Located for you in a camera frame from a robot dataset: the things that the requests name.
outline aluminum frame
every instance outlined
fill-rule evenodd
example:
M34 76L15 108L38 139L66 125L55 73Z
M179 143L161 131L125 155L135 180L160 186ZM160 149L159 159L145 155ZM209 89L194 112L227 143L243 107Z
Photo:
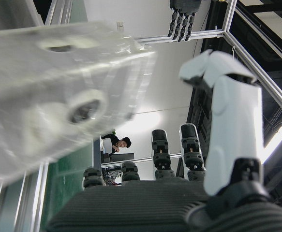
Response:
M282 90L278 85L271 79L271 77L263 70L263 68L253 59L253 57L247 52L247 50L240 44L240 42L232 35L230 32L230 27L232 24L232 19L234 12L239 14L248 25L258 33L258 35L282 58L282 52L263 34L261 34L255 26L247 20L241 12L236 9L237 0L229 0L226 10L226 14L223 21L223 29L216 30L205 30L193 32L189 40L195 39L206 39L215 37L224 37L225 40L235 48L235 52L243 60L246 66L253 72L260 83L265 87L269 94L274 98L277 104L282 108ZM165 43L165 42L175 42L170 37L149 37L137 39L139 43L143 44L155 44L155 43Z
M172 158L180 158L181 153L175 153L170 155L171 159ZM116 167L122 165L124 162L131 161L134 163L143 163L143 162L149 162L153 161L152 157L146 157L146 158L141 158L141 159L131 159L131 160L125 160L125 161L117 161L117 162L111 162L111 163L103 163L101 165L101 168L111 168L111 167Z

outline robotic hand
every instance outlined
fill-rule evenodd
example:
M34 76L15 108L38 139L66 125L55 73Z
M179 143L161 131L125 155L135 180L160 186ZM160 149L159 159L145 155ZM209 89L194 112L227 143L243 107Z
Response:
M199 10L200 4L201 0L170 0L170 8L173 9L173 14L168 37L171 37L173 34L175 21L177 18L177 25L175 27L173 40L176 40L178 37L181 24L182 29L180 30L178 42L184 38L186 26L189 23L185 39L185 41L188 41L193 28L195 13Z

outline person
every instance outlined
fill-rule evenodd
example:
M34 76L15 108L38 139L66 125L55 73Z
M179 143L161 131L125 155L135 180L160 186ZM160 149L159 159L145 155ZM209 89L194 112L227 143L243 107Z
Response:
M107 134L102 137L102 139L110 138L112 143L112 153L119 152L120 147L126 147L129 148L131 146L131 141L128 137L124 137L121 140L118 139L118 137L114 134Z

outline metal rail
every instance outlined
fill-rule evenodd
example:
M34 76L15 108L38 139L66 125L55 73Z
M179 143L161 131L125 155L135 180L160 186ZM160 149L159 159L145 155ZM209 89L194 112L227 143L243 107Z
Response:
M170 155L171 159L172 158L180 158L181 153L175 153ZM146 158L141 158L141 159L130 159L130 160L125 160L125 161L117 161L117 162L111 162L111 163L103 163L101 165L101 168L111 168L111 167L116 167L116 166L121 166L124 162L131 161L134 163L142 163L142 162L149 162L153 161L152 157L146 157Z
M208 38L219 38L223 36L223 30L205 30L205 31L196 31L192 32L190 35L190 40L198 40L198 39L208 39ZM171 43L177 42L177 40L172 40L171 37L167 36L157 36L157 37L147 37L147 38L139 38L136 39L141 44L157 44L157 43Z
M265 87L269 94L274 98L277 104L282 108L282 90L272 80L272 78L262 69L239 41L228 31L223 36L226 41L235 47L237 55L246 64L246 66L257 76L260 83Z

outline white wall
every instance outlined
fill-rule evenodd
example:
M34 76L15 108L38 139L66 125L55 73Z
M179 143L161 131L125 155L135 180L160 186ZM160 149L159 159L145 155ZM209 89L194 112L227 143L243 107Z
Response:
M196 14L193 31L199 31L210 0L203 0ZM103 21L117 30L123 21L125 33L134 38L165 36L169 32L170 0L85 0L88 21Z
M134 153L136 159L151 154L151 132L166 130L170 153L180 152L179 127L187 120L192 87L178 78L181 65L192 57L194 41L187 43L159 43L152 80L133 121L116 128L119 138L130 137L133 145L121 153Z

